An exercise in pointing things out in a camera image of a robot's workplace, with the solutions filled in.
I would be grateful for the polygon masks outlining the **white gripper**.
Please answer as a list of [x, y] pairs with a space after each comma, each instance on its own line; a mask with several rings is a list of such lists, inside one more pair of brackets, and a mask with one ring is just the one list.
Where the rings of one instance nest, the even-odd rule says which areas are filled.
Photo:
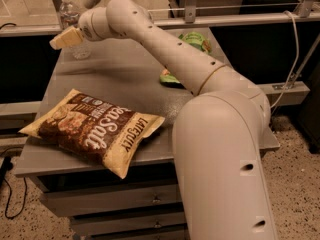
[[78, 27], [80, 29], [74, 26], [65, 29], [49, 42], [50, 46], [59, 50], [81, 44], [83, 36], [89, 41], [101, 41], [115, 36], [109, 26], [105, 7], [85, 11], [79, 18]]

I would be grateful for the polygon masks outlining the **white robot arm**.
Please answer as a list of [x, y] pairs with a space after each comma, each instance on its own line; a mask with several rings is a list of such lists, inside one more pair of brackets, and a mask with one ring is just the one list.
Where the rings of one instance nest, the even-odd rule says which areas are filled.
[[223, 62], [157, 27], [131, 0], [83, 13], [52, 41], [129, 38], [192, 94], [173, 126], [173, 156], [191, 240], [278, 240], [260, 158], [270, 121], [265, 93]]

